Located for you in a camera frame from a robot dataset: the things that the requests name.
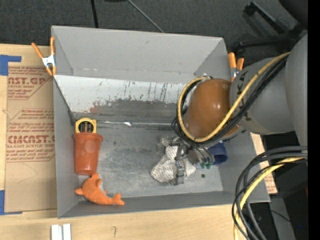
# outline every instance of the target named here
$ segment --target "blue tape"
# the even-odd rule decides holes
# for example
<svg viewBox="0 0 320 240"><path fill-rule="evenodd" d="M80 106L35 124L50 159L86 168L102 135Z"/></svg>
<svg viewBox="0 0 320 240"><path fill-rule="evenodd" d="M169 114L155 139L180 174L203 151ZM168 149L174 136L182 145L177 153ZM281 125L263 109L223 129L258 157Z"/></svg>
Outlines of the blue tape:
<svg viewBox="0 0 320 240"><path fill-rule="evenodd" d="M21 214L21 212L5 212L5 191L0 190L0 216L9 214Z"/></svg>
<svg viewBox="0 0 320 240"><path fill-rule="evenodd" d="M8 75L9 62L21 62L21 56L0 55L0 76Z"/></svg>

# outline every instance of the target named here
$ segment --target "cardboard sheet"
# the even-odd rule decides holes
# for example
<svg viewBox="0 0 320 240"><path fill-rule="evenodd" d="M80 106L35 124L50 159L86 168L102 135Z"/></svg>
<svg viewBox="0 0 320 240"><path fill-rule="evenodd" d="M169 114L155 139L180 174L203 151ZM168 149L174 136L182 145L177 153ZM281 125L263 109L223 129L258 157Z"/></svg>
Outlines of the cardboard sheet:
<svg viewBox="0 0 320 240"><path fill-rule="evenodd" d="M39 47L46 57L47 46ZM57 207L53 79L31 45L1 44L9 62L6 119L5 212Z"/></svg>

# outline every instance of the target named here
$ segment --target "wooden table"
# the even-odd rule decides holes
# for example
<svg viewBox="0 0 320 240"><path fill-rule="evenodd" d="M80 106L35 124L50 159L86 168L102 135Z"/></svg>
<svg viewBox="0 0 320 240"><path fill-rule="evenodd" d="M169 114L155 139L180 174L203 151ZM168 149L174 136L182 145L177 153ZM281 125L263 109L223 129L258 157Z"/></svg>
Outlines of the wooden table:
<svg viewBox="0 0 320 240"><path fill-rule="evenodd" d="M72 240L233 240L231 205L57 219L57 210L0 216L0 238L50 240L71 224Z"/></svg>

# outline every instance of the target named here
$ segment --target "white plastic piece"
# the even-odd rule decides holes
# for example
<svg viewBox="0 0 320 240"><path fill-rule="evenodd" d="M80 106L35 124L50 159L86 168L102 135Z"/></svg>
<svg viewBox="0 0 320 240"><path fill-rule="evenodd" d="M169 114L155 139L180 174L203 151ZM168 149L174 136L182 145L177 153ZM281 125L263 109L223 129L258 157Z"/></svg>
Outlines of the white plastic piece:
<svg viewBox="0 0 320 240"><path fill-rule="evenodd" d="M51 225L51 240L71 240L71 225Z"/></svg>

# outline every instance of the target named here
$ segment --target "gray bin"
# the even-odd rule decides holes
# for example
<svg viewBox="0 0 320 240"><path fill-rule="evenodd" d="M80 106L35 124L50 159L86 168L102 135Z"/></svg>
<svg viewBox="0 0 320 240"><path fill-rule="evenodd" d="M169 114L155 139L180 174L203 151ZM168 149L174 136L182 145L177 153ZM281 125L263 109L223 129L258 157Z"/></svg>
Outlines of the gray bin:
<svg viewBox="0 0 320 240"><path fill-rule="evenodd" d="M222 38L64 26L51 31L58 218L233 202L241 171L257 155L249 132L225 143L225 163L197 168L184 184L160 183L149 174L163 155L158 142L175 135L170 123L185 84L203 74L230 79ZM88 178L74 170L74 123L83 117L98 121L103 141L97 172L109 196L122 194L124 206L75 194ZM264 182L250 200L269 201Z"/></svg>

